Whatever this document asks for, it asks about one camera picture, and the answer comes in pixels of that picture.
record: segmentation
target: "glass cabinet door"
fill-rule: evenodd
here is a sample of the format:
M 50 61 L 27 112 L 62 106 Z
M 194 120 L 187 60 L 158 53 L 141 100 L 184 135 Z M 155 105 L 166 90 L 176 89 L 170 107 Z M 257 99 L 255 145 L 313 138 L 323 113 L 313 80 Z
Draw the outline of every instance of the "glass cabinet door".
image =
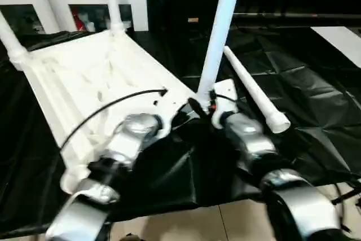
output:
M 74 23 L 79 31 L 100 32 L 110 28 L 107 5 L 69 5 Z M 130 5 L 119 5 L 121 18 L 126 28 L 132 26 Z
M 33 5 L 0 5 L 0 10 L 16 35 L 45 34 Z

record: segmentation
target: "black cable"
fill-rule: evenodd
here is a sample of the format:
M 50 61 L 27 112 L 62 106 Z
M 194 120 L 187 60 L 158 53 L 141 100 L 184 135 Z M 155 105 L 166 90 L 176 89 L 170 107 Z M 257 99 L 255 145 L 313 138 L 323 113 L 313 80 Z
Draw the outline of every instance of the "black cable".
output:
M 100 107 L 98 110 L 96 110 L 95 112 L 93 112 L 92 114 L 90 114 L 87 118 L 85 118 L 80 124 L 77 125 L 77 127 L 75 127 L 75 129 L 67 136 L 67 138 L 64 140 L 63 144 L 60 146 L 60 151 L 62 151 L 64 149 L 64 147 L 68 144 L 68 142 L 70 141 L 70 139 L 74 136 L 74 134 L 80 129 L 82 128 L 83 125 L 85 125 L 90 119 L 92 119 L 95 115 L 99 114 L 101 111 L 117 104 L 120 103 L 124 100 L 127 100 L 129 98 L 138 96 L 138 95 L 142 95 L 142 94 L 146 94 L 146 93 L 160 93 L 161 96 L 163 96 L 165 93 L 167 92 L 166 89 L 162 89 L 162 90 L 143 90 L 143 91 L 138 91 L 136 93 L 132 93 L 129 94 L 127 96 L 118 98 L 102 107 Z
M 222 95 L 222 94 L 216 94 L 216 96 L 219 97 L 219 98 L 223 98 L 223 99 L 225 99 L 225 100 L 229 100 L 229 101 L 231 101 L 231 102 L 234 102 L 235 104 L 238 104 L 238 101 L 233 100 L 232 98 L 229 98 L 229 97 L 224 96 L 224 95 Z

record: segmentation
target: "robotic arm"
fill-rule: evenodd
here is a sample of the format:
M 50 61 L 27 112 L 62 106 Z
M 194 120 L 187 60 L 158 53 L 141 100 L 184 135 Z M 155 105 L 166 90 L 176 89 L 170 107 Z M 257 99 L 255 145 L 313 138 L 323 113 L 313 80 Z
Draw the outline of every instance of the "robotic arm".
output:
M 217 98 L 212 123 L 223 129 L 241 153 L 239 168 L 248 182 L 258 187 L 278 241 L 350 240 L 345 236 L 332 203 L 303 179 L 263 135 L 260 124 L 239 113 L 232 99 L 236 93 L 231 80 L 216 84 Z M 140 152 L 159 131 L 170 126 L 171 118 L 157 114 L 131 114 L 118 126 L 98 161 L 89 165 L 83 179 L 46 233 L 46 239 L 94 241 L 111 208 L 122 195 L 122 184 Z M 124 146 L 127 155 L 115 146 Z

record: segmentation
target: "black tarp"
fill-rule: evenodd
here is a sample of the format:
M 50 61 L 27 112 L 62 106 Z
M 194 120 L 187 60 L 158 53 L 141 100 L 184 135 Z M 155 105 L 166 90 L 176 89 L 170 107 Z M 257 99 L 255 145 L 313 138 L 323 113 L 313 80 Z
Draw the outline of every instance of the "black tarp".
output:
M 22 37 L 30 50 L 84 33 Z M 132 38 L 196 90 L 208 32 L 134 33 Z M 361 70 L 310 28 L 232 29 L 228 45 L 292 122 L 273 135 L 279 151 L 313 183 L 327 183 L 307 152 L 327 167 L 361 173 Z M 44 232 L 65 200 L 64 170 L 44 115 L 22 72 L 0 49 L 0 238 Z M 227 60 L 243 112 L 264 124 Z M 249 198 L 257 189 L 236 174 L 237 153 L 221 132 L 194 120 L 145 150 L 112 219 L 191 209 Z

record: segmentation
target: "white plastic tube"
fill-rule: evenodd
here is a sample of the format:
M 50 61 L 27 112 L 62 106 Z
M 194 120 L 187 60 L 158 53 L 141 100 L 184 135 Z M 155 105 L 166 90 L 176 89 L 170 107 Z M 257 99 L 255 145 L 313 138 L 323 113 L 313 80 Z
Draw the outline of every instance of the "white plastic tube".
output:
M 27 50 L 20 44 L 6 19 L 0 11 L 0 40 L 4 44 L 7 55 L 16 69 L 21 70 L 20 63 L 28 56 Z
M 228 46 L 224 47 L 224 54 L 230 61 L 239 78 L 242 80 L 242 83 L 247 88 L 258 108 L 262 111 L 271 131 L 275 134 L 286 131 L 291 125 L 286 115 L 280 112 L 269 100 L 267 95 L 258 86 L 253 77 L 248 73 L 246 68 L 244 68 Z
M 213 89 L 213 85 L 217 79 L 223 48 L 226 44 L 236 1 L 237 0 L 218 0 L 217 12 L 215 13 L 212 33 L 210 35 L 207 54 L 197 92 L 197 96 L 201 104 L 208 102 L 209 91 Z
M 124 25 L 120 17 L 117 0 L 108 0 L 109 15 L 111 17 L 111 31 L 113 34 L 124 31 Z

